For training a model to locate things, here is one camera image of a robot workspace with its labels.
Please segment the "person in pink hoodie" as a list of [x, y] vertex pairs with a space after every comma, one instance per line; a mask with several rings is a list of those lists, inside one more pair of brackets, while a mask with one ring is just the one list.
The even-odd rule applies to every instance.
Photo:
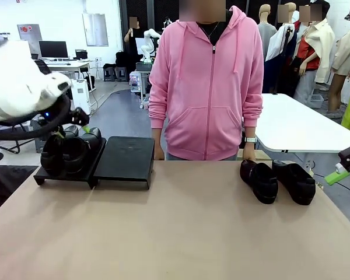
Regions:
[[232, 160], [245, 145], [248, 86], [263, 86], [258, 26], [224, 0], [182, 0], [180, 6], [179, 19], [162, 33], [149, 77], [168, 94], [160, 145], [169, 160]]

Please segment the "grey notice board red sign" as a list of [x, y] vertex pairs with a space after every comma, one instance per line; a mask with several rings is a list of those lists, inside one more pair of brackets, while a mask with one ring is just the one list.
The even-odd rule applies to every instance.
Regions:
[[39, 24], [18, 24], [17, 29], [21, 40], [41, 41], [41, 31]]

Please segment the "light wooden board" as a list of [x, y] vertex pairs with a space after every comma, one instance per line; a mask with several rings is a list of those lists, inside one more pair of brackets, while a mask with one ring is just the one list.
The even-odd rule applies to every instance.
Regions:
[[[257, 161], [270, 161], [272, 160], [263, 150], [255, 150], [255, 159]], [[236, 160], [243, 160], [243, 149], [240, 149], [237, 153]]]

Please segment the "black backpack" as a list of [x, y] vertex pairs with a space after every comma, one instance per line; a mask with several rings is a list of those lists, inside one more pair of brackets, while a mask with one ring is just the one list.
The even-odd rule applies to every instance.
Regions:
[[129, 55], [126, 52], [124, 52], [124, 51], [117, 52], [115, 54], [115, 58], [116, 58], [115, 59], [116, 67], [123, 68], [123, 67], [127, 66]]

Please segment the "mannequin red top cream jacket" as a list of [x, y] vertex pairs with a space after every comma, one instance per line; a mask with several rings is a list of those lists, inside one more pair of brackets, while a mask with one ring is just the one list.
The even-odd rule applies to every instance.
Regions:
[[310, 4], [311, 22], [303, 33], [297, 56], [299, 81], [293, 98], [307, 105], [312, 98], [315, 85], [323, 83], [330, 69], [330, 53], [335, 34], [328, 23], [330, 4], [326, 0], [315, 0]]

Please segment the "black metal shoe stand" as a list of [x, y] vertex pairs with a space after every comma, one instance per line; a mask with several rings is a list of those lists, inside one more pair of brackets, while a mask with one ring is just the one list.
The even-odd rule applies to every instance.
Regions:
[[151, 187], [154, 147], [152, 138], [109, 137], [94, 178], [115, 190], [148, 191]]
[[67, 173], [66, 171], [62, 171], [58, 175], [49, 175], [43, 167], [40, 167], [36, 174], [33, 176], [35, 182], [39, 186], [42, 185], [45, 180], [85, 182], [88, 183], [90, 189], [92, 190], [95, 186], [97, 186], [99, 182], [94, 173], [104, 151], [106, 142], [106, 138], [101, 139], [100, 147], [97, 151], [92, 152], [87, 157], [87, 162], [84, 163], [79, 172]]

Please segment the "black computer monitor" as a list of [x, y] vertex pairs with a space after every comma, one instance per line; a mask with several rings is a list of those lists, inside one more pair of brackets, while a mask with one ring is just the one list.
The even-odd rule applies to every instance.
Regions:
[[65, 41], [39, 41], [41, 56], [44, 58], [68, 58]]

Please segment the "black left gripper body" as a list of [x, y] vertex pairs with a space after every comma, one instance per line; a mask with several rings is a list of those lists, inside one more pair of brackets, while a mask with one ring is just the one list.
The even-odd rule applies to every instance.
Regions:
[[61, 127], [65, 124], [71, 122], [71, 110], [68, 110], [66, 113], [60, 111], [43, 111], [40, 113], [37, 123], [41, 128], [44, 128], [47, 125], [52, 124], [52, 130], [57, 130], [58, 127]]

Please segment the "person in black clothes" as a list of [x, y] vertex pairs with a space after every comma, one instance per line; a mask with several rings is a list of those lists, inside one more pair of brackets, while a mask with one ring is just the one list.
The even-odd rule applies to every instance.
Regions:
[[141, 29], [140, 26], [140, 20], [139, 17], [136, 17], [136, 23], [133, 25], [130, 25], [125, 37], [124, 42], [128, 43], [129, 45], [129, 57], [128, 57], [128, 64], [127, 64], [127, 71], [130, 74], [132, 71], [135, 71], [136, 69], [136, 63], [141, 60], [143, 57], [142, 54], [138, 53], [138, 47], [137, 47], [137, 38], [143, 38], [144, 37], [144, 31]]

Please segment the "mannequin bucket hat beige coat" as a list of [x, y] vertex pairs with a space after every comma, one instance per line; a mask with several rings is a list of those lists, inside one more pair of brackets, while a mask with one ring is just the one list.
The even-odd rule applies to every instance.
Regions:
[[[345, 16], [350, 21], [350, 11]], [[331, 70], [334, 73], [328, 93], [328, 112], [336, 113], [341, 105], [341, 91], [350, 71], [350, 30], [337, 41]]]

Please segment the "person's right forearm pink sleeve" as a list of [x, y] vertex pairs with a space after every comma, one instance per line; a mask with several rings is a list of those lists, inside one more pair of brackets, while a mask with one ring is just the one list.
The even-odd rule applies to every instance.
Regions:
[[167, 90], [152, 84], [149, 96], [149, 118], [152, 129], [152, 137], [157, 145], [160, 145], [162, 129], [167, 112]]

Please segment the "long white office desk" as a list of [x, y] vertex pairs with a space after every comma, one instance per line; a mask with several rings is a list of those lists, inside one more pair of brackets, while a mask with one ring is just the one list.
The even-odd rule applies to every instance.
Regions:
[[82, 79], [84, 74], [90, 76], [88, 61], [45, 61], [52, 72], [66, 74], [71, 79]]

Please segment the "silver wall cabinet panel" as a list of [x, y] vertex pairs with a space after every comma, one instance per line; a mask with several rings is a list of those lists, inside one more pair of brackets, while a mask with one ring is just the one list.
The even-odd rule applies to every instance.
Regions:
[[107, 47], [109, 44], [105, 14], [83, 13], [83, 27], [88, 47]]

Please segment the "equipment cart with electronics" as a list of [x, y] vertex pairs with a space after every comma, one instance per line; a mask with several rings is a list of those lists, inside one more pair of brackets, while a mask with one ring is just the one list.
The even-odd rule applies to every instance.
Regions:
[[136, 64], [136, 69], [132, 71], [129, 75], [129, 85], [131, 87], [131, 92], [139, 94], [140, 96], [140, 108], [148, 108], [148, 85], [149, 85], [149, 75], [152, 69], [152, 64], [138, 62]]

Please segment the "white dehumidifier unit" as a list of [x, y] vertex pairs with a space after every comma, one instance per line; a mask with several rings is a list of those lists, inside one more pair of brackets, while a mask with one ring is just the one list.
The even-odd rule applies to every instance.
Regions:
[[71, 91], [74, 107], [80, 107], [87, 115], [89, 115], [91, 113], [91, 106], [87, 81], [73, 79]]

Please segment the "person's right hand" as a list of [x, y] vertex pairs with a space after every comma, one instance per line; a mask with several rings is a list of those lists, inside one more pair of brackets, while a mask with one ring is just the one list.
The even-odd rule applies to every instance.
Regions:
[[165, 160], [165, 153], [160, 145], [160, 143], [155, 142], [154, 146], [154, 159], [155, 160]]

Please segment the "person's left forearm pink sleeve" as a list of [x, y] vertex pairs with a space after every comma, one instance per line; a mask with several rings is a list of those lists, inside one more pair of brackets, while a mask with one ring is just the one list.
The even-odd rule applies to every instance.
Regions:
[[247, 138], [255, 138], [257, 121], [263, 110], [262, 83], [249, 84], [242, 104], [243, 124]]

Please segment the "mannequin with white navy jacket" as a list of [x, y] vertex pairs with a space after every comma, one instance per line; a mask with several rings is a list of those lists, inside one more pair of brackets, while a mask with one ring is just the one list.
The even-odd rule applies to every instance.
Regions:
[[296, 31], [293, 14], [296, 4], [288, 2], [278, 6], [278, 21], [282, 26], [270, 38], [264, 62], [263, 93], [275, 92], [286, 61], [292, 57], [296, 45]]

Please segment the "person's left hand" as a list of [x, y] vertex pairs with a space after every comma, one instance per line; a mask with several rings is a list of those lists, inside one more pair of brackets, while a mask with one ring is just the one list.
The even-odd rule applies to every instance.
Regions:
[[255, 143], [252, 142], [246, 142], [244, 149], [243, 149], [243, 159], [244, 160], [256, 160], [256, 154], [255, 154]]

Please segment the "mannequin with grey shirt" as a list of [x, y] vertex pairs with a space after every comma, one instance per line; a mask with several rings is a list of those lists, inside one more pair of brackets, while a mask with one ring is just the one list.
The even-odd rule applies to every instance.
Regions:
[[260, 6], [259, 18], [260, 22], [258, 24], [258, 29], [262, 41], [262, 50], [264, 56], [264, 80], [263, 80], [263, 93], [272, 92], [275, 84], [276, 72], [278, 67], [278, 58], [273, 58], [266, 62], [266, 56], [268, 52], [268, 47], [270, 44], [270, 38], [277, 32], [277, 29], [268, 23], [268, 15], [271, 13], [271, 6], [269, 4], [263, 4]]

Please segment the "white side table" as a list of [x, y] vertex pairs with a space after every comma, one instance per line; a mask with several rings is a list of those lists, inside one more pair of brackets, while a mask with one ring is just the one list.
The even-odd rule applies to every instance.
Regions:
[[271, 152], [338, 153], [350, 147], [350, 130], [285, 94], [263, 94], [255, 130]]

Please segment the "black mesh office chair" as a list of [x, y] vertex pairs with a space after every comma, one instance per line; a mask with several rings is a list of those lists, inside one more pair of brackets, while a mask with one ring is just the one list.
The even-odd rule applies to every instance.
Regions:
[[43, 73], [45, 75], [52, 73], [52, 71], [50, 70], [48, 65], [42, 59], [38, 59], [38, 60], [36, 59], [36, 60], [34, 60], [34, 62], [38, 66], [41, 73]]

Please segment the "small grey plastic bin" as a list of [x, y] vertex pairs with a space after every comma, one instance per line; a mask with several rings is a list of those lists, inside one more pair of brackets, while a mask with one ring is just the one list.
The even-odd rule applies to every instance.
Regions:
[[324, 98], [320, 94], [312, 94], [311, 98], [307, 101], [307, 106], [311, 109], [321, 109]]

